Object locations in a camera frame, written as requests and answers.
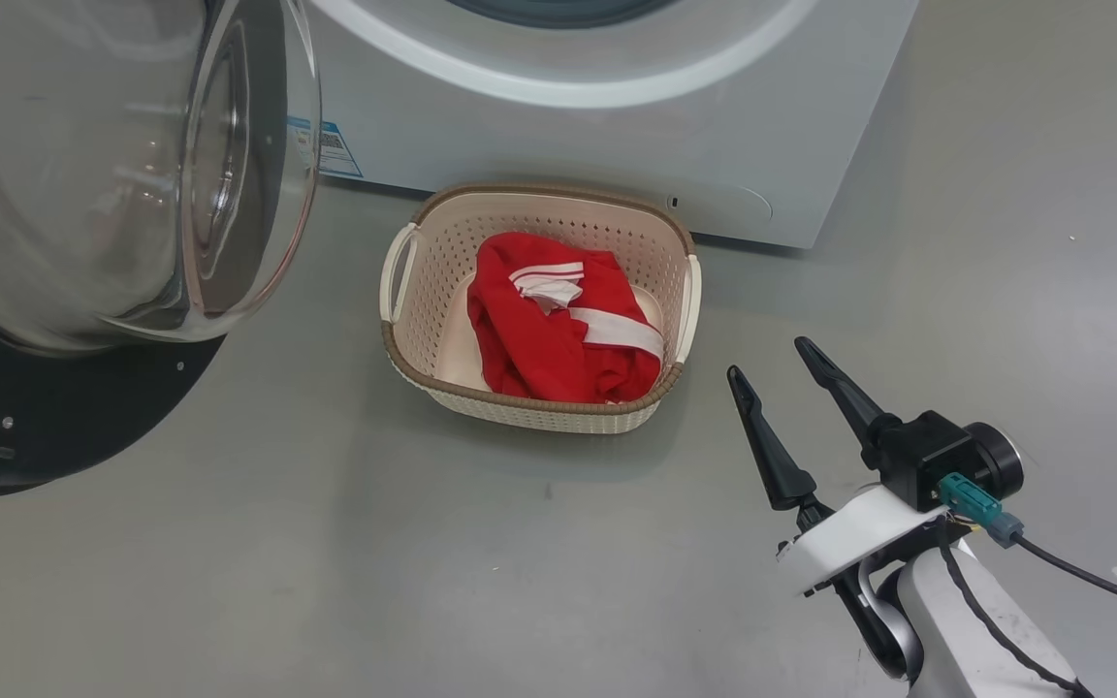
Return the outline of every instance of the white plastic basket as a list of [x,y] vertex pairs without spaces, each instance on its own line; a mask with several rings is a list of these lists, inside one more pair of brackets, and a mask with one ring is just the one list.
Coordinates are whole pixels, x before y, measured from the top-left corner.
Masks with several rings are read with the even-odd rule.
[[[506,231],[614,252],[638,297],[656,302],[656,310],[646,309],[659,315],[665,357],[650,393],[620,405],[586,405],[529,401],[491,393],[472,380],[449,380],[449,366],[465,362],[465,354],[474,370],[456,372],[479,380],[479,354],[461,350],[451,334],[467,323],[462,295],[477,270],[480,243]],[[385,352],[395,370],[442,405],[527,429],[623,433],[645,423],[679,380],[700,314],[701,267],[686,227],[649,203],[554,185],[469,185],[435,194],[400,230],[382,266],[379,299]]]

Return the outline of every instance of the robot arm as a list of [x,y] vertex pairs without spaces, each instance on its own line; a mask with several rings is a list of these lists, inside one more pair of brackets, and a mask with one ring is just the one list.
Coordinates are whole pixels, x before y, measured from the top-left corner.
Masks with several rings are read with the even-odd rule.
[[[772,508],[798,509],[801,534],[781,543],[776,556],[792,591],[811,596],[833,587],[882,670],[908,681],[911,698],[1068,695],[1054,680],[1087,695],[1054,646],[971,551],[962,543],[951,548],[973,529],[951,516],[939,482],[962,476],[993,498],[1014,495],[1024,475],[1011,441],[987,424],[961,429],[937,412],[904,422],[882,411],[810,340],[799,337],[795,346],[817,383],[834,396],[860,441],[861,459],[880,474],[881,485],[838,511],[821,504],[810,474],[790,458],[761,414],[744,372],[727,371]],[[947,556],[972,602],[980,601],[995,630],[1005,629],[1008,643],[1051,680],[989,632]],[[875,587],[870,575],[891,565],[896,570]]]

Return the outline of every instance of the red clothing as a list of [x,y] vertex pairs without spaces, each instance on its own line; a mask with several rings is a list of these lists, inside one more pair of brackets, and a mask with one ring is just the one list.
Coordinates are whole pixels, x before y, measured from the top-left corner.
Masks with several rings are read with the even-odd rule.
[[485,383],[496,393],[630,402],[661,372],[661,334],[611,252],[526,232],[496,235],[477,252],[468,317]]

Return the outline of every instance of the white stripe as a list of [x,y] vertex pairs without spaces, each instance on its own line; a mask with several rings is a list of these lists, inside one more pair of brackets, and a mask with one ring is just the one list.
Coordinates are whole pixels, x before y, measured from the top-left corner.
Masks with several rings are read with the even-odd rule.
[[545,279],[545,281],[580,281],[580,279],[584,278],[584,274],[581,272],[575,272],[570,275],[531,274],[531,275],[519,275],[518,277],[515,277],[514,279],[510,280],[515,283],[515,286],[519,286],[522,283],[526,281],[526,279],[534,279],[534,278]]
[[661,334],[646,323],[593,308],[572,308],[571,317],[589,326],[584,344],[633,346],[658,358],[665,358],[665,342],[661,341]]
[[510,280],[515,281],[523,275],[567,275],[567,274],[580,274],[579,278],[584,278],[584,261],[572,261],[567,265],[533,265],[531,267],[523,267],[515,269],[515,272],[510,275]]
[[526,276],[516,279],[515,287],[519,290],[519,296],[535,297],[535,299],[546,299],[553,306],[566,308],[572,300],[584,293],[584,288],[577,287],[574,283],[563,279],[551,279],[541,276]]
[[527,275],[515,279],[516,290],[524,291],[526,288],[532,288],[535,286],[541,286],[543,283],[570,283],[572,286],[577,286],[584,279],[582,276],[577,275],[566,275],[566,276],[544,276],[544,275]]

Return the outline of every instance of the gray floor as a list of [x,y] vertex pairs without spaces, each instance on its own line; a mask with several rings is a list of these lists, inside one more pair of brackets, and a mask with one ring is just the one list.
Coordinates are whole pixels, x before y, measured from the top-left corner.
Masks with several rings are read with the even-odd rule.
[[[704,247],[690,371],[621,438],[447,414],[391,371],[413,209],[325,189],[288,283],[113,462],[0,499],[0,697],[899,697],[775,591],[739,363],[832,504],[870,478],[790,340],[904,415],[1006,429],[1014,510],[1117,564],[1117,3],[926,1],[819,248]],[[974,548],[1099,695],[1117,600]]]

